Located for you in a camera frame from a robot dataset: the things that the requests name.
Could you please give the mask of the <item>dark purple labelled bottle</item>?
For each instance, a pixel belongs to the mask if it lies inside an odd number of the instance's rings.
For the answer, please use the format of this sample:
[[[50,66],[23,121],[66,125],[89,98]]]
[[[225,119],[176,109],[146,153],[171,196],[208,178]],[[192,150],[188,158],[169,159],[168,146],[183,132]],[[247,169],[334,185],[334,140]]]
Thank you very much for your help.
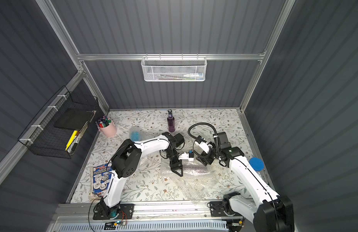
[[[210,174],[206,166],[188,165],[183,168],[186,175],[203,176]]]

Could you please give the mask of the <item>purple liquid glass bottle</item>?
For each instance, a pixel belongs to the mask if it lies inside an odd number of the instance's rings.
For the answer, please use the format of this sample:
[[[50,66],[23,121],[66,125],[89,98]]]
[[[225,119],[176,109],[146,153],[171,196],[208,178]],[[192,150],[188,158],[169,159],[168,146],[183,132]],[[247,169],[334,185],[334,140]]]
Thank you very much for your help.
[[[167,117],[167,123],[168,123],[168,130],[169,132],[173,133],[175,129],[175,118],[173,116],[172,109],[169,109],[168,111],[168,117]]]

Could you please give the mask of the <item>blue liquid glass bottle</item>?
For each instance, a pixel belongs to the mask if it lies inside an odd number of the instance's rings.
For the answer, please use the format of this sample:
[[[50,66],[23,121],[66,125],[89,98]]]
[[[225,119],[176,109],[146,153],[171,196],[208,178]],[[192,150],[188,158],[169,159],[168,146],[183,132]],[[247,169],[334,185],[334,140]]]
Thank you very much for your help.
[[[140,141],[141,140],[141,133],[140,131],[131,131],[130,132],[130,139],[133,142]]]

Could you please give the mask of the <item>bubble wrap sheet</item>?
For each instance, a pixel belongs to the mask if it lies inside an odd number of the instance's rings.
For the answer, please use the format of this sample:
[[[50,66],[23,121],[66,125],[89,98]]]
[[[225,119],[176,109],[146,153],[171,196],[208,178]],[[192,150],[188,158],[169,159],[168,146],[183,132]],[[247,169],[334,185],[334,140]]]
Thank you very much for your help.
[[[129,129],[129,133],[131,131],[140,131],[140,133],[141,133],[141,140],[140,141],[151,140],[151,139],[153,139],[153,138],[155,138],[155,137],[160,135],[157,132],[151,132],[151,131],[142,130],[142,128],[140,128],[138,126],[132,126]],[[139,169],[141,169],[141,166],[144,165],[144,164],[147,164],[147,163],[149,163],[148,155],[142,155],[142,157],[140,158],[140,161],[139,161],[134,173],[132,174],[132,176],[136,176],[138,174],[138,172],[139,172]]]
[[[188,165],[203,166],[198,161],[183,161],[183,168]],[[191,201],[220,200],[223,195],[231,192],[246,193],[242,181],[228,168],[221,166],[206,166],[208,175],[191,176],[183,171],[183,177],[174,174],[169,165],[169,159],[161,157],[160,180],[153,194],[158,201]]]

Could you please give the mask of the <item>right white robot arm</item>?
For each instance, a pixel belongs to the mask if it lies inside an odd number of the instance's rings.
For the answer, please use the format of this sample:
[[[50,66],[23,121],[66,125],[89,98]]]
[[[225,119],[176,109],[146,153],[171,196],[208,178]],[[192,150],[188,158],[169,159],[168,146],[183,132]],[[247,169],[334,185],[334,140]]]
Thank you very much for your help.
[[[239,192],[225,194],[221,201],[208,203],[212,217],[238,217],[252,222],[257,232],[295,231],[293,203],[286,196],[275,192],[252,168],[244,153],[233,147],[224,132],[214,134],[214,142],[207,142],[201,136],[195,140],[203,150],[197,159],[204,165],[216,160],[223,167],[230,168],[252,197],[249,201]]]

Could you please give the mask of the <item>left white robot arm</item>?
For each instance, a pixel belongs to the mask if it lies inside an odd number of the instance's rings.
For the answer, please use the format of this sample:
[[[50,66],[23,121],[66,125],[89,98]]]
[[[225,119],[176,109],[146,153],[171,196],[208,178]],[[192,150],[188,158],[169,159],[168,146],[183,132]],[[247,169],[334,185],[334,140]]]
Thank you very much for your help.
[[[122,190],[127,179],[136,171],[140,159],[157,151],[164,151],[169,159],[170,169],[178,176],[183,176],[183,165],[177,148],[185,143],[182,134],[172,135],[164,132],[161,135],[144,141],[125,140],[111,158],[112,178],[105,196],[97,206],[99,213],[111,218],[111,213],[119,208]]]

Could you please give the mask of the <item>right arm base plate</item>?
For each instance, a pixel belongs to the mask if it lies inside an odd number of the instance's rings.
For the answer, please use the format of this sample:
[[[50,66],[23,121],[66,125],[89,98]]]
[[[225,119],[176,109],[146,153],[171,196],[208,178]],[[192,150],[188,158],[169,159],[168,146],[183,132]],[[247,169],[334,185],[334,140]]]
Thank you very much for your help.
[[[223,201],[211,201],[207,203],[212,217],[241,217],[242,215],[233,211],[229,203]]]

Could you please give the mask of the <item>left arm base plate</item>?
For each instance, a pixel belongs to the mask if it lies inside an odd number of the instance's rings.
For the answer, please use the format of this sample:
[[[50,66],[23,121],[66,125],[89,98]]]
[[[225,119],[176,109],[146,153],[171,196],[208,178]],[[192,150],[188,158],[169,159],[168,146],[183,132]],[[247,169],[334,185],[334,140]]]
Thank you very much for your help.
[[[93,220],[132,219],[134,207],[134,204],[117,204],[108,207],[104,203],[97,203],[93,210]]]

